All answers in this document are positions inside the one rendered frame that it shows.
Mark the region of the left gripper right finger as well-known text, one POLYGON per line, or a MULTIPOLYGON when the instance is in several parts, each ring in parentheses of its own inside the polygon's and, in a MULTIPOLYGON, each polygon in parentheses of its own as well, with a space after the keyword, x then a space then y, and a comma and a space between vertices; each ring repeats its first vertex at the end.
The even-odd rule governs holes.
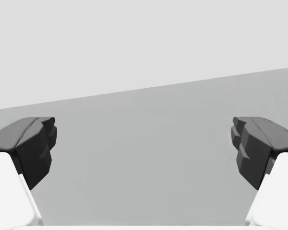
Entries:
POLYGON ((288 226, 288 129, 262 117, 234 117, 241 176, 257 190, 246 226, 288 226))

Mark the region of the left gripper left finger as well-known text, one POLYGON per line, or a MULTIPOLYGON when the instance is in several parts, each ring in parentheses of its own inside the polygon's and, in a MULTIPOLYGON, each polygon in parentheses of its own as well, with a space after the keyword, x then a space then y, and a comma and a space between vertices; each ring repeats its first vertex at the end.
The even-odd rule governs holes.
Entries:
POLYGON ((25 117, 0 129, 0 226, 42 226, 32 189, 49 173, 54 117, 25 117))

